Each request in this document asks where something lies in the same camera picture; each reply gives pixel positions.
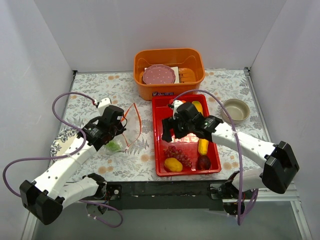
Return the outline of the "green lettuce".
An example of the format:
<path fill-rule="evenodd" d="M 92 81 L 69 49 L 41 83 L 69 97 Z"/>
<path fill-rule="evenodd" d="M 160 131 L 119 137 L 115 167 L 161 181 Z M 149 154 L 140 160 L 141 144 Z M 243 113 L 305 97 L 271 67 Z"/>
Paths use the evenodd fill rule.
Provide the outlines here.
<path fill-rule="evenodd" d="M 126 149 L 126 145 L 120 141 L 112 140 L 105 145 L 105 151 L 107 154 L 114 154 L 117 152 L 123 152 Z"/>

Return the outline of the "yellow corn cob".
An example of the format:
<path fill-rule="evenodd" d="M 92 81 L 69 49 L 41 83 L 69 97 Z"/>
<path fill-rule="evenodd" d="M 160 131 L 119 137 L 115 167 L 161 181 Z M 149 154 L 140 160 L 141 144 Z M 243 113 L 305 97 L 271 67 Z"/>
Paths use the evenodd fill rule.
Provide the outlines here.
<path fill-rule="evenodd" d="M 209 146 L 209 141 L 206 139 L 199 139 L 198 140 L 198 147 L 197 151 L 200 155 L 205 156 L 208 153 L 208 146 Z"/>

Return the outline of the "purple grape bunch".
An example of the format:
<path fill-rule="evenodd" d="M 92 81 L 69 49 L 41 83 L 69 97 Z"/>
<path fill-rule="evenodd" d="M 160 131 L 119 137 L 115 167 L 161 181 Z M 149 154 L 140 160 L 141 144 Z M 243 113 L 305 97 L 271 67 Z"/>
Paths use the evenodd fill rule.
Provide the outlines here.
<path fill-rule="evenodd" d="M 167 158 L 176 158 L 179 162 L 182 163 L 183 169 L 191 169 L 192 162 L 191 158 L 186 155 L 182 149 L 176 148 L 175 146 L 169 146 L 167 149 L 163 150 L 165 159 Z"/>

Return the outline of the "clear zip top bag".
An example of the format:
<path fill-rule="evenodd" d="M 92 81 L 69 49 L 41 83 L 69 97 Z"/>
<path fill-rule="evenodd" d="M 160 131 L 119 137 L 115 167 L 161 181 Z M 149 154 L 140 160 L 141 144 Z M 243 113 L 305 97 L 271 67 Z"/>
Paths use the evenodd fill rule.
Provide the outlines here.
<path fill-rule="evenodd" d="M 133 103 L 126 110 L 126 112 L 124 113 L 124 118 L 121 120 L 121 123 L 122 124 L 126 123 L 126 127 L 125 127 L 126 130 L 122 134 L 116 136 L 111 141 L 122 142 L 124 145 L 126 145 L 126 148 L 124 151 L 120 151 L 120 152 L 126 152 L 138 140 L 142 132 L 142 120 L 141 120 L 141 116 L 138 111 L 137 105 L 135 103 Z"/>

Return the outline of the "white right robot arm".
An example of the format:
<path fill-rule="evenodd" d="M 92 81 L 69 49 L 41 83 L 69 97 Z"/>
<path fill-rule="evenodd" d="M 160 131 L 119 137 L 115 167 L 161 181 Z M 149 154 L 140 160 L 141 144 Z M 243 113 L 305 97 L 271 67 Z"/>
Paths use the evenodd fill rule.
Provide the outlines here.
<path fill-rule="evenodd" d="M 222 119 L 209 115 L 204 117 L 190 102 L 174 100 L 168 107 L 172 116 L 162 120 L 162 140 L 171 142 L 194 134 L 238 151 L 255 162 L 259 168 L 234 173 L 226 183 L 227 195 L 237 199 L 248 190 L 268 188 L 274 193 L 284 194 L 300 167 L 290 144 L 278 144 L 257 139 L 236 131 Z"/>

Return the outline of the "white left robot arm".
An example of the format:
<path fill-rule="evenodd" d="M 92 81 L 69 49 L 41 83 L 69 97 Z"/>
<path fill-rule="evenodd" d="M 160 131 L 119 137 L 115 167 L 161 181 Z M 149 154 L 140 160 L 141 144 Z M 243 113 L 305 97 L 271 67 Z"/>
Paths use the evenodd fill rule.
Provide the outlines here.
<path fill-rule="evenodd" d="M 91 173 L 78 182 L 66 185 L 77 169 L 114 137 L 125 131 L 124 110 L 108 105 L 101 115 L 90 120 L 77 134 L 66 158 L 61 158 L 33 181 L 25 180 L 19 187 L 23 206 L 44 225 L 54 222 L 62 210 L 86 197 L 101 200 L 107 193 L 106 180 Z"/>

